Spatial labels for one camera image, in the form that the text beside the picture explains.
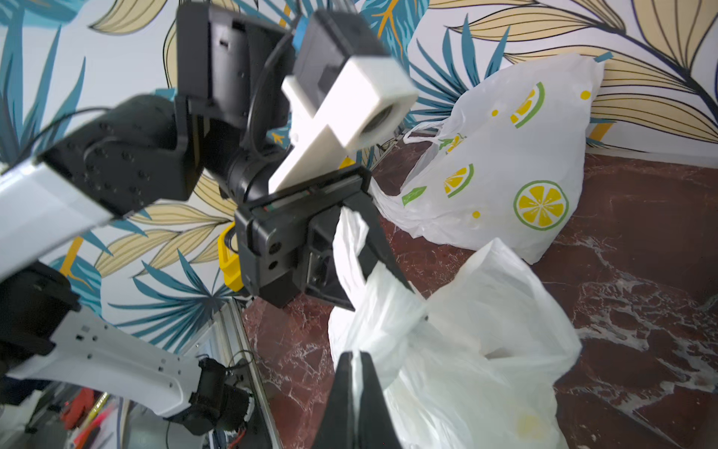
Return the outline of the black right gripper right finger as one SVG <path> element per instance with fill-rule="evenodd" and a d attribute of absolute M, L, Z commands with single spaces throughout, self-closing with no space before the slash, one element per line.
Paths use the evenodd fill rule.
<path fill-rule="evenodd" d="M 356 447 L 361 449 L 401 449 L 383 389 L 369 353 L 361 352 L 361 395 L 356 401 Z"/>

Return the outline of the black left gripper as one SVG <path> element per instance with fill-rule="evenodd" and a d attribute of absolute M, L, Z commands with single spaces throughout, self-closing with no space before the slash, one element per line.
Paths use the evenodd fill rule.
<path fill-rule="evenodd" d="M 366 193 L 370 178 L 367 168 L 353 165 L 240 205 L 235 236 L 246 290 L 278 309 L 305 295 L 353 311 L 333 260 L 340 211 L 347 207 L 368 225 L 358 256 L 365 277 L 381 262 L 413 291 Z"/>

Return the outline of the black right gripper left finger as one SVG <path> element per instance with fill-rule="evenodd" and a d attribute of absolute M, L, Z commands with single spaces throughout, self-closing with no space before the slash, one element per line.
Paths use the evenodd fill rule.
<path fill-rule="evenodd" d="M 355 447 L 353 417 L 353 355 L 343 353 L 338 361 L 325 414 L 312 449 L 350 449 Z"/>

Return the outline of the white lemon plastic bag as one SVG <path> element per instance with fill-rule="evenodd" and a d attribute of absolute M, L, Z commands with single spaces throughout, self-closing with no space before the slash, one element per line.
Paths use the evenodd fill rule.
<path fill-rule="evenodd" d="M 358 256 L 369 227 L 342 209 L 332 242 L 351 310 L 328 321 L 331 355 L 368 353 L 406 448 L 564 448 L 553 387 L 580 340 L 530 267 L 499 239 L 431 297 Z"/>

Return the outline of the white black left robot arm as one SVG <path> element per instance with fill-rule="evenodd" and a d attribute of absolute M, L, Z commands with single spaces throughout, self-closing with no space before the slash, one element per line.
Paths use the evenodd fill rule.
<path fill-rule="evenodd" d="M 41 256 L 208 171 L 237 203 L 220 260 L 282 305 L 298 293 L 348 308 L 332 242 L 342 208 L 379 223 L 371 176 L 342 168 L 394 130 L 418 97 L 352 7 L 289 28 L 205 2 L 176 15 L 173 99 L 138 95 L 1 177 L 1 372 L 135 401 L 192 434 L 243 430 L 250 394 L 214 359 L 174 355 L 106 324 Z"/>

